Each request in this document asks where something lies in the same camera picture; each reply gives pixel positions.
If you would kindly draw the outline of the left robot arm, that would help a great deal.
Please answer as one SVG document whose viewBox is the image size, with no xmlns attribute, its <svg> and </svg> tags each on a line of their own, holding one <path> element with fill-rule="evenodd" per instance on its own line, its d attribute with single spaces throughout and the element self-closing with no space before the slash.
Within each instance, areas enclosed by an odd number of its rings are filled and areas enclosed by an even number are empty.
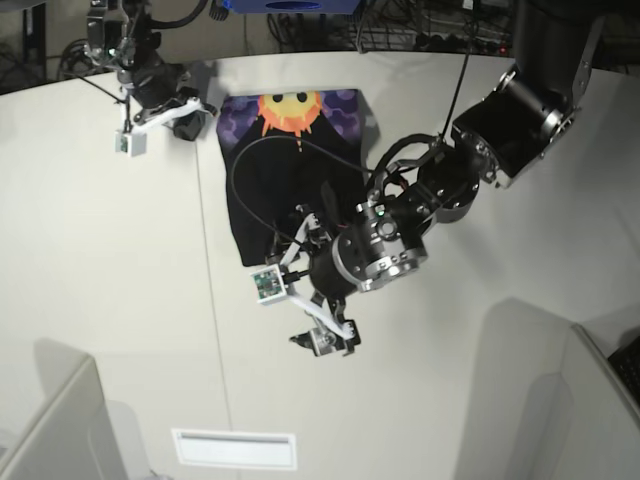
<svg viewBox="0 0 640 480">
<path fill-rule="evenodd" d="M 461 220 L 481 184 L 509 187 L 574 123 L 611 1 L 520 1 L 514 60 L 481 101 L 447 120 L 438 136 L 412 134 L 378 161 L 365 199 L 342 227 L 308 219 L 295 242 L 310 247 L 310 298 L 277 267 L 287 299 L 313 320 L 292 342 L 316 356 L 351 354 L 360 342 L 347 298 L 416 272 L 424 236 Z"/>
</svg>

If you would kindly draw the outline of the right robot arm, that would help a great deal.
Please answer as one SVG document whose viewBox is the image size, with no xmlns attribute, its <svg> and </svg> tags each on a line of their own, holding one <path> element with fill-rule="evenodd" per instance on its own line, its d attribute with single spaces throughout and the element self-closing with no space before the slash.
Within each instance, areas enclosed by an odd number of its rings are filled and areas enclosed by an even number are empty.
<svg viewBox="0 0 640 480">
<path fill-rule="evenodd" d="M 57 78 L 83 82 L 112 72 L 119 94 L 108 95 L 120 108 L 115 150 L 131 157 L 146 152 L 147 135 L 168 128 L 179 140 L 193 142 L 206 120 L 217 114 L 199 91 L 189 85 L 183 64 L 169 63 L 159 54 L 164 30 L 192 23 L 207 3 L 199 1 L 186 16 L 156 20 L 149 1 L 92 1 L 86 17 L 86 37 L 68 45 L 60 57 Z"/>
</svg>

